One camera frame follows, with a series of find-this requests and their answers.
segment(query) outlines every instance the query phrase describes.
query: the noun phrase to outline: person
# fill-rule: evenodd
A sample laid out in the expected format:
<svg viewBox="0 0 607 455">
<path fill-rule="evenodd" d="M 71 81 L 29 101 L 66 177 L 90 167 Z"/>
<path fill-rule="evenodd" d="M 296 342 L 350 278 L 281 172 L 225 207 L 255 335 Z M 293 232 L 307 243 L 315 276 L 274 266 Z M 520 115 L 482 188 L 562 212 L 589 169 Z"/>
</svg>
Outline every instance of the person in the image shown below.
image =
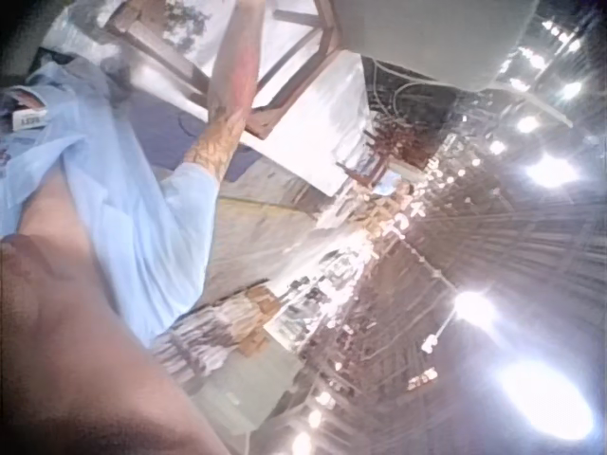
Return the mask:
<svg viewBox="0 0 607 455">
<path fill-rule="evenodd" d="M 0 181 L 2 429 L 17 453 L 228 454 L 144 346 L 202 288 L 217 186 L 256 93 L 264 14 L 265 0 L 237 0 L 210 127 L 160 188 L 99 73 L 54 65 L 30 80 L 48 123 L 10 136 L 23 140 L 5 149 Z M 200 283 L 184 282 L 181 262 Z"/>
</svg>

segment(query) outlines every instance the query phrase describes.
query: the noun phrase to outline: wire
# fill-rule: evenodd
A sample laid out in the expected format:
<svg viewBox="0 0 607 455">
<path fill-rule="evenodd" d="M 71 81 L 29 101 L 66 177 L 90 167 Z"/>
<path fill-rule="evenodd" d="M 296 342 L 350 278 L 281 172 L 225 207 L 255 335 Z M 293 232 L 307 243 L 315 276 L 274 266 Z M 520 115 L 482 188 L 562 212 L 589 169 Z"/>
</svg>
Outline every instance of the wire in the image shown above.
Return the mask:
<svg viewBox="0 0 607 455">
<path fill-rule="evenodd" d="M 377 104 L 379 104 L 379 107 L 381 107 L 381 110 L 384 112 L 384 114 L 388 117 L 392 117 L 388 112 L 386 106 L 384 106 L 381 100 L 379 99 L 379 95 L 377 94 L 377 62 L 375 60 L 374 62 L 376 63 L 376 65 L 373 68 L 373 94 L 376 97 Z"/>
<path fill-rule="evenodd" d="M 383 69 L 386 73 L 393 74 L 395 76 L 398 76 L 399 78 L 407 79 L 407 80 L 413 81 L 413 82 L 432 82 L 432 79 L 416 78 L 414 76 L 408 76 L 404 73 L 399 73 L 398 71 L 394 71 L 393 69 L 390 69 L 385 64 L 381 64 L 377 60 L 373 60 L 373 63 L 376 64 L 376 66 L 379 66 L 381 69 Z"/>
<path fill-rule="evenodd" d="M 414 85 L 419 85 L 421 84 L 421 82 L 409 82 L 409 83 L 405 83 L 404 85 L 401 85 L 396 91 L 395 91 L 395 95 L 392 98 L 392 108 L 395 111 L 395 116 L 400 117 L 400 113 L 398 112 L 398 107 L 396 106 L 396 102 L 398 101 L 398 95 L 400 94 L 400 92 L 402 92 L 403 90 L 405 90 L 406 88 L 412 87 Z"/>
</svg>

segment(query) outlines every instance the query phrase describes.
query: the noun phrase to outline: bright light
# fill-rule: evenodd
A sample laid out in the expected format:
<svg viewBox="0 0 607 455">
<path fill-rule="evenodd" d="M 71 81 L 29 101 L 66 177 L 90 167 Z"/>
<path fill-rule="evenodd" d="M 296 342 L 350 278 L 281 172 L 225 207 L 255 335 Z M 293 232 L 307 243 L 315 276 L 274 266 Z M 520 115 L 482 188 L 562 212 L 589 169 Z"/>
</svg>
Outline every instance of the bright light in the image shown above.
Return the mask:
<svg viewBox="0 0 607 455">
<path fill-rule="evenodd" d="M 531 57 L 533 57 L 533 51 L 531 49 L 529 49 L 528 47 L 519 47 L 519 50 L 521 51 L 523 56 L 526 57 L 527 59 L 530 59 Z"/>
<path fill-rule="evenodd" d="M 571 100 L 581 90 L 581 82 L 571 82 L 564 86 L 561 92 L 561 96 L 565 100 Z"/>
<path fill-rule="evenodd" d="M 421 213 L 424 211 L 424 203 L 413 202 L 411 203 L 411 209 L 411 217 L 415 218 L 415 216 L 417 216 L 418 214 L 421 215 Z"/>
<path fill-rule="evenodd" d="M 438 344 L 436 335 L 428 335 L 424 343 L 421 345 L 421 350 L 426 354 L 432 354 L 434 347 Z"/>
<path fill-rule="evenodd" d="M 438 373 L 436 372 L 436 368 L 432 367 L 424 372 L 424 375 L 431 381 L 434 381 L 438 377 Z"/>
<path fill-rule="evenodd" d="M 581 47 L 581 41 L 576 40 L 572 44 L 569 45 L 569 51 L 576 52 L 577 50 L 579 50 L 580 47 Z"/>
<path fill-rule="evenodd" d="M 331 396 L 331 393 L 329 393 L 328 391 L 324 391 L 323 393 L 321 393 L 319 396 L 316 397 L 316 401 L 318 401 L 323 406 L 329 406 L 329 403 L 331 403 L 331 400 L 333 400 L 333 397 Z"/>
<path fill-rule="evenodd" d="M 322 422 L 322 412 L 317 409 L 313 410 L 310 412 L 307 422 L 310 424 L 311 428 L 318 428 Z"/>
<path fill-rule="evenodd" d="M 512 85 L 519 92 L 526 92 L 530 86 L 521 81 L 520 79 L 510 79 L 510 85 Z"/>
<path fill-rule="evenodd" d="M 506 149 L 506 145 L 501 140 L 494 140 L 491 142 L 489 149 L 494 155 L 499 155 Z"/>
<path fill-rule="evenodd" d="M 307 433 L 300 433 L 293 441 L 293 455 L 309 455 L 312 453 L 312 439 Z"/>
<path fill-rule="evenodd" d="M 538 69 L 546 68 L 546 61 L 540 55 L 531 56 L 531 58 L 529 59 L 529 62 L 531 63 L 531 66 L 533 66 L 534 68 L 538 68 Z"/>
<path fill-rule="evenodd" d="M 561 33 L 561 34 L 559 35 L 559 41 L 560 41 L 561 43 L 563 43 L 564 45 L 566 45 L 567 43 L 569 43 L 569 40 L 571 40 L 571 36 L 569 36 L 568 34 L 566 34 L 566 33 Z"/>
<path fill-rule="evenodd" d="M 454 304 L 455 311 L 461 319 L 482 329 L 490 328 L 495 320 L 493 306 L 481 294 L 463 292 L 455 298 Z"/>
<path fill-rule="evenodd" d="M 395 216 L 395 225 L 397 225 L 397 228 L 400 230 L 405 230 L 409 227 L 409 218 L 403 213 L 397 213 Z"/>
<path fill-rule="evenodd" d="M 521 133 L 531 133 L 537 127 L 540 126 L 540 123 L 535 117 L 525 117 L 521 118 L 517 127 Z"/>
<path fill-rule="evenodd" d="M 539 163 L 527 168 L 527 174 L 546 188 L 557 188 L 578 179 L 578 173 L 565 159 L 550 155 L 544 155 Z"/>
<path fill-rule="evenodd" d="M 508 366 L 500 379 L 514 406 L 538 431 L 578 441 L 592 430 L 592 411 L 576 387 L 560 373 L 526 361 Z"/>
<path fill-rule="evenodd" d="M 502 66 L 500 67 L 500 73 L 506 73 L 507 70 L 510 68 L 511 63 L 512 63 L 512 61 L 510 59 L 504 61 L 502 63 Z"/>
</svg>

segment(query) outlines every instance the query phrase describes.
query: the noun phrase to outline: skin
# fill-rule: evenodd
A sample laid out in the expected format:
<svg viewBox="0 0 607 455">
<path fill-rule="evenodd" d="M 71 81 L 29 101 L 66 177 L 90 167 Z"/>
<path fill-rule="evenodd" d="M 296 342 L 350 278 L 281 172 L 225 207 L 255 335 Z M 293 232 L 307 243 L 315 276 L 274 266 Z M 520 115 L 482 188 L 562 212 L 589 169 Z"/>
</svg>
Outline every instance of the skin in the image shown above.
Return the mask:
<svg viewBox="0 0 607 455">
<path fill-rule="evenodd" d="M 223 178 L 255 95 L 264 0 L 238 0 L 185 161 Z M 61 168 L 0 244 L 2 429 L 18 453 L 228 455 L 111 306 Z"/>
<path fill-rule="evenodd" d="M 226 174 L 238 147 L 257 93 L 264 3 L 237 2 L 212 72 L 209 128 L 184 157 L 184 162 L 199 164 L 218 182 Z"/>
</svg>

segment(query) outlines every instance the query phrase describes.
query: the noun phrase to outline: tattoo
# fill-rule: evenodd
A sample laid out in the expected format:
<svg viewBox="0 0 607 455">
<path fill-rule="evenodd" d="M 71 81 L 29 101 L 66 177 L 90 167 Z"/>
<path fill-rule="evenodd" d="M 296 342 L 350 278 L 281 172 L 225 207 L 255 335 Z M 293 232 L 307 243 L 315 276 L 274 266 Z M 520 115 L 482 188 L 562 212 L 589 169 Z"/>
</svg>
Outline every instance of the tattoo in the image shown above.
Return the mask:
<svg viewBox="0 0 607 455">
<path fill-rule="evenodd" d="M 219 47 L 209 87 L 209 127 L 184 161 L 199 164 L 221 182 L 245 131 L 257 92 L 265 0 L 237 0 Z"/>
<path fill-rule="evenodd" d="M 216 112 L 205 134 L 195 142 L 183 160 L 202 166 L 221 183 L 247 120 L 242 111 L 230 117 L 225 114 L 225 109 L 217 109 Z"/>
</svg>

